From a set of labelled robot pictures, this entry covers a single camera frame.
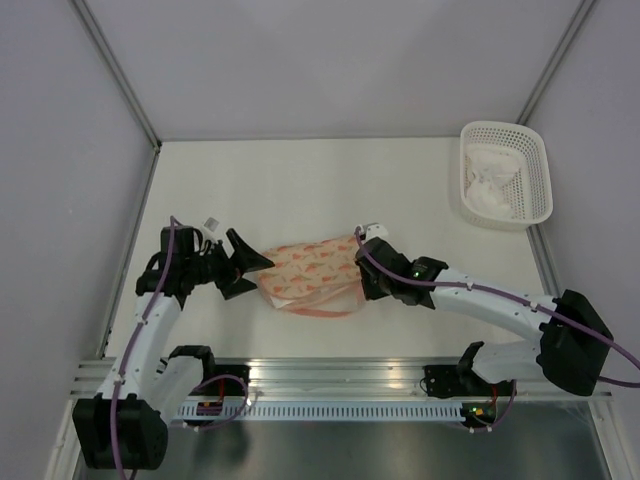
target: gray floor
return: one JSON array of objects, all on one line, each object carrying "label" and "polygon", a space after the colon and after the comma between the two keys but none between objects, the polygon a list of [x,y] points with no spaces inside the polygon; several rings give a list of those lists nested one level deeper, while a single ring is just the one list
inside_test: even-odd
[{"label": "gray floor", "polygon": [[[602,453],[579,409],[517,405],[491,434],[431,423],[236,422],[176,430],[138,480],[603,479]],[[115,476],[92,472],[91,479]]]}]

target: wire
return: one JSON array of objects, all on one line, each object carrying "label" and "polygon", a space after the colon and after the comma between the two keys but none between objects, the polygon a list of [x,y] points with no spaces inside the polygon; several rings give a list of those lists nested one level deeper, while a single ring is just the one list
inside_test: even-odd
[{"label": "wire", "polygon": [[485,422],[485,421],[484,421],[484,420],[482,420],[478,415],[476,415],[475,417],[473,417],[473,419],[474,419],[476,422],[479,422],[479,423],[481,423],[481,424],[483,424],[483,425],[486,425],[487,427],[493,427],[493,423]]},{"label": "wire", "polygon": [[[366,248],[363,248],[363,244],[362,244],[362,240],[360,239],[360,227],[356,228],[355,231],[355,237],[356,237],[356,243],[358,244],[358,247],[360,249],[360,251],[362,251],[362,254],[365,256],[365,258],[374,266],[376,267],[381,273],[384,273],[385,275],[387,275],[388,277],[401,282],[401,283],[405,283],[407,285],[414,285],[417,287],[430,287],[430,288],[434,288],[434,287],[454,287],[454,288],[465,288],[465,289],[471,289],[471,290],[479,290],[481,292],[486,292],[486,293],[490,293],[493,295],[496,295],[498,297],[502,297],[502,298],[506,298],[507,300],[511,300],[512,302],[518,303],[524,307],[529,307],[531,305],[531,302],[525,298],[519,297],[517,295],[514,295],[512,293],[509,292],[505,292],[503,290],[500,290],[498,288],[494,288],[494,287],[489,287],[486,285],[477,285],[477,284],[473,284],[473,285],[468,285],[464,282],[429,282],[429,281],[425,281],[425,280],[413,280],[411,278],[405,278],[402,277],[400,275],[397,275],[395,273],[393,273],[391,270],[386,269],[384,266],[380,265],[380,263],[378,263],[376,261],[375,258],[373,258],[373,256],[367,251]],[[636,358],[635,356],[633,356],[632,353],[630,353],[629,351],[625,350],[623,347],[621,347],[620,345],[618,345],[616,342],[614,342],[613,340],[605,337],[604,335],[602,335],[601,333],[589,328],[589,327],[585,327],[584,325],[579,324],[578,322],[576,322],[575,320],[572,320],[571,318],[562,315],[561,313],[558,313],[554,310],[551,310],[549,308],[546,308],[542,305],[537,305],[536,312],[541,312],[544,313],[545,315],[549,315],[550,317],[555,318],[556,320],[564,323],[565,325],[568,325],[571,328],[574,328],[576,330],[579,330],[582,333],[585,333],[587,335],[589,335],[590,337],[595,338],[596,340],[604,343],[607,347],[612,348],[613,350],[615,350],[616,352],[618,352],[620,355],[622,355],[624,358],[626,358],[627,360],[629,360],[629,362],[631,362],[633,364],[634,367],[636,367],[638,370],[640,370],[640,360],[638,358]],[[601,382],[605,382],[605,383],[610,383],[612,385],[617,385],[619,387],[626,387],[626,388],[640,388],[640,382],[628,382],[625,380],[616,380],[614,378],[609,378],[609,377],[598,377],[598,380]]]},{"label": "wire", "polygon": [[242,399],[242,404],[240,405],[240,407],[238,407],[236,409],[236,411],[234,412],[233,415],[231,415],[229,418],[224,419],[221,422],[218,423],[214,423],[212,425],[205,425],[205,426],[200,426],[198,427],[198,431],[209,431],[209,430],[216,430],[220,427],[223,427],[224,425],[227,425],[228,423],[233,422],[236,418],[238,418],[242,412],[244,412],[244,410],[247,408],[247,403],[249,401],[249,388],[247,387],[247,384],[244,383],[244,380],[242,380],[240,377],[236,377],[235,375],[229,375],[229,374],[223,374],[223,375],[217,375],[215,377],[211,377],[208,380],[205,380],[204,382],[202,382],[200,385],[198,385],[196,388],[193,389],[194,392],[206,387],[207,385],[213,383],[213,382],[217,382],[218,380],[233,380],[234,382],[240,384],[240,386],[242,387],[242,391],[244,392],[244,398]]},{"label": "wire", "polygon": [[[176,236],[176,226],[178,225],[177,220],[172,216],[170,217],[170,225],[169,225],[169,245],[167,252],[167,261],[164,264],[164,269],[162,270],[162,275],[160,276],[160,280],[158,281],[158,285],[156,286],[149,303],[147,304],[144,312],[142,312],[142,319],[146,320],[153,309],[156,301],[158,300],[158,296],[162,291],[162,287],[164,286],[164,282],[167,279],[167,275],[169,274],[169,267],[171,266],[171,257],[173,256],[173,244],[175,242]],[[131,338],[129,339],[129,343],[124,349],[124,353],[122,354],[122,361],[120,362],[120,366],[118,367],[118,379],[114,382],[113,393],[111,396],[111,405],[109,408],[109,430],[111,435],[111,450],[113,451],[113,462],[116,467],[116,471],[118,472],[118,476],[121,480],[127,480],[127,474],[124,471],[124,466],[122,465],[122,457],[120,455],[120,444],[118,442],[118,424],[116,421],[116,413],[118,407],[118,397],[120,396],[120,389],[122,387],[122,379],[126,373],[127,362],[129,361],[129,357],[131,356],[131,352],[133,351],[133,347],[140,336],[140,332],[142,331],[142,327],[144,323],[138,323],[136,328],[133,330],[131,334]],[[129,480],[134,480],[136,477],[137,471],[134,470],[131,473],[131,477]]]},{"label": "wire", "polygon": [[493,422],[491,424],[491,426],[481,427],[481,428],[474,428],[473,429],[474,433],[475,432],[491,432],[491,430],[493,430],[494,428],[499,426],[504,421],[504,419],[507,417],[507,415],[509,414],[509,412],[513,408],[513,402],[514,402],[514,400],[516,398],[516,393],[517,393],[516,381],[512,380],[511,383],[512,383],[511,396],[509,397],[509,403],[507,403],[507,408],[505,408],[505,410],[502,413],[502,415],[500,415],[500,417],[498,417],[498,410],[496,410],[496,420],[495,420],[495,422]]},{"label": "wire", "polygon": [[202,244],[202,248],[200,249],[200,255],[206,255],[211,250],[213,243],[208,238]]},{"label": "wire", "polygon": [[216,400],[211,406],[198,406],[198,413],[202,413],[203,415],[220,415],[224,406],[224,379],[220,380],[220,386],[218,389],[218,400]]},{"label": "wire", "polygon": [[494,416],[493,416],[493,418],[495,418],[495,419],[497,419],[497,418],[498,418],[498,405],[499,405],[499,404],[498,404],[498,402],[496,402],[496,403],[493,405],[493,409],[496,411],[496,413],[495,413],[495,414],[494,414]]},{"label": "wire", "polygon": [[496,388],[495,385],[491,385],[491,401],[489,402],[489,406],[492,407],[496,404],[496,402],[498,401],[498,389]]}]

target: white mesh basket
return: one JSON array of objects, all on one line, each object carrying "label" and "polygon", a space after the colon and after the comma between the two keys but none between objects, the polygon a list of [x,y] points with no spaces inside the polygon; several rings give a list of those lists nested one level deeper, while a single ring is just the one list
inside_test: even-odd
[{"label": "white mesh basket", "polygon": [[[520,162],[520,171],[502,187],[502,194],[513,210],[512,218],[491,217],[476,211],[466,197],[469,180],[469,149],[490,146],[494,151],[509,153]],[[473,122],[460,136],[459,175],[452,178],[460,191],[460,213],[469,223],[498,230],[524,230],[544,222],[553,210],[549,165],[544,142],[530,128],[502,122]]]}]

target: item in basket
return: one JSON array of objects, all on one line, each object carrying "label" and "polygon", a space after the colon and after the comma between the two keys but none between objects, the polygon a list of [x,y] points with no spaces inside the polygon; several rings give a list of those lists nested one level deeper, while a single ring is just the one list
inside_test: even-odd
[{"label": "item in basket", "polygon": [[512,218],[513,209],[502,194],[502,187],[520,171],[520,162],[508,149],[470,145],[467,200],[478,212],[496,218]]},{"label": "item in basket", "polygon": [[275,267],[258,274],[258,288],[280,310],[325,318],[349,315],[364,304],[357,250],[353,235],[272,248],[263,255]]}]

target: white table surface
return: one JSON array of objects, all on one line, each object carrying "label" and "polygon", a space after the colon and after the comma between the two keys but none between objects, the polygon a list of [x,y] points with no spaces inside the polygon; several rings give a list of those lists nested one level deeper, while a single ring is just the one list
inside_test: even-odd
[{"label": "white table surface", "polygon": [[[165,143],[106,354],[119,354],[128,340],[135,281],[159,250],[169,215],[196,227],[214,217],[220,237],[234,227],[258,251],[377,221],[409,259],[430,256],[541,293],[525,232],[474,227],[453,211],[449,175],[458,156],[455,138]],[[188,298],[165,354],[206,344],[218,357],[458,356],[473,341],[513,339],[478,320],[390,298],[344,319],[317,319],[277,311],[258,292],[225,302],[207,285]]]}]

